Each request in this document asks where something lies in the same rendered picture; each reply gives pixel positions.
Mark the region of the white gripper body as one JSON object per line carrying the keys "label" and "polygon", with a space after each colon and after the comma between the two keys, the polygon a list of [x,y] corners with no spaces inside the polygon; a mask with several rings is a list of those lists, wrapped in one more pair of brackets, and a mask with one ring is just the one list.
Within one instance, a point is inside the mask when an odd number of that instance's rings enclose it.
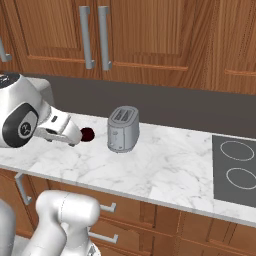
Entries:
{"label": "white gripper body", "polygon": [[70,146],[79,144],[82,139],[80,129],[73,123],[69,115],[52,115],[36,128],[34,135],[48,142],[59,141]]}

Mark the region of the dark red mug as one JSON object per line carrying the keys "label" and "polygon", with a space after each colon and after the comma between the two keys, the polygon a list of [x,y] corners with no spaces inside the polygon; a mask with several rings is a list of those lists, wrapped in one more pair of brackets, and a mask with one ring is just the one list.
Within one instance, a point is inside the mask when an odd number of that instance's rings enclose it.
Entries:
{"label": "dark red mug", "polygon": [[82,141],[83,142],[90,142],[95,138],[95,133],[92,128],[84,127],[81,129],[82,133]]}

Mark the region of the grey toaster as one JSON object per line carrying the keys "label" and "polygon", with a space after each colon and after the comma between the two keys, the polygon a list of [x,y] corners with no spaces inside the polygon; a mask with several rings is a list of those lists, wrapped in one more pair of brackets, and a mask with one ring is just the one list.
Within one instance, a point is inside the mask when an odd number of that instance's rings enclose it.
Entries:
{"label": "grey toaster", "polygon": [[107,146],[116,153],[131,151],[139,138],[139,111],[133,106],[119,106],[108,118]]}

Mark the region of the wooden base cupboard door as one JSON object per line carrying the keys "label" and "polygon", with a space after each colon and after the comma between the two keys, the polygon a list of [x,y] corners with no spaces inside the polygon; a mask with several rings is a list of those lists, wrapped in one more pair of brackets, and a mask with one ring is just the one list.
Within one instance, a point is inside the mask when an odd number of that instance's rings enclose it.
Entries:
{"label": "wooden base cupboard door", "polygon": [[35,210],[35,194],[29,178],[24,175],[22,185],[26,194],[32,198],[29,205],[22,199],[15,181],[16,172],[0,169],[0,198],[8,203],[16,214],[16,234],[30,238],[38,224],[38,216]]}
{"label": "wooden base cupboard door", "polygon": [[256,256],[255,227],[182,212],[181,237],[245,256]]}

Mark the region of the wooden drawer front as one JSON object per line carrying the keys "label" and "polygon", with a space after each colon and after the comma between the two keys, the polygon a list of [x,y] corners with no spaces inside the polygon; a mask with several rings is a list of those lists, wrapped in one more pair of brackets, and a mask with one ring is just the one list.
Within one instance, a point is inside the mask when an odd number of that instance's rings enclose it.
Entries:
{"label": "wooden drawer front", "polygon": [[99,242],[104,243],[108,246],[122,249],[128,252],[134,252],[143,254],[143,245],[140,241],[140,234],[132,229],[122,227],[121,225],[112,224],[99,220],[90,231],[95,234],[113,238],[115,235],[118,236],[117,242],[109,242],[99,239]]}
{"label": "wooden drawer front", "polygon": [[110,207],[113,203],[115,203],[116,209],[114,212],[108,212],[104,210],[101,211],[101,215],[104,217],[129,223],[140,222],[140,202],[137,200],[56,181],[50,181],[49,186],[53,190],[68,191],[93,197],[97,199],[101,205],[104,206]]}

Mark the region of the dark grey hob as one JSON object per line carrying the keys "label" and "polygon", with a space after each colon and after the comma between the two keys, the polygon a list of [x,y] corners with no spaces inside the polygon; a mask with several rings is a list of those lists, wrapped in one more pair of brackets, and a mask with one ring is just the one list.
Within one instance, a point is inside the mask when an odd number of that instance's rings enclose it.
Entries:
{"label": "dark grey hob", "polygon": [[212,155],[214,198],[256,208],[256,141],[213,135]]}

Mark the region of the wooden wall cupboard door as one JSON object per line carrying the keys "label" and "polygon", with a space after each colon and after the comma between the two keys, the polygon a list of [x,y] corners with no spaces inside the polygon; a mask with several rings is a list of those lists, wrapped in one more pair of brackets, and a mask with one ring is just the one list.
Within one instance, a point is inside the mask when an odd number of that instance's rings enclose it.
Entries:
{"label": "wooden wall cupboard door", "polygon": [[2,62],[0,59],[0,70],[1,71],[13,71],[16,67],[16,60],[12,47],[11,37],[7,27],[7,21],[5,13],[0,0],[0,38],[2,39],[5,52],[12,56],[12,60],[9,62]]}
{"label": "wooden wall cupboard door", "polygon": [[220,0],[215,36],[217,88],[256,95],[256,0]]}
{"label": "wooden wall cupboard door", "polygon": [[97,0],[109,81],[198,89],[215,0]]}
{"label": "wooden wall cupboard door", "polygon": [[91,57],[99,60],[94,0],[3,0],[22,71],[42,75],[98,79],[88,69],[79,8],[90,8]]}

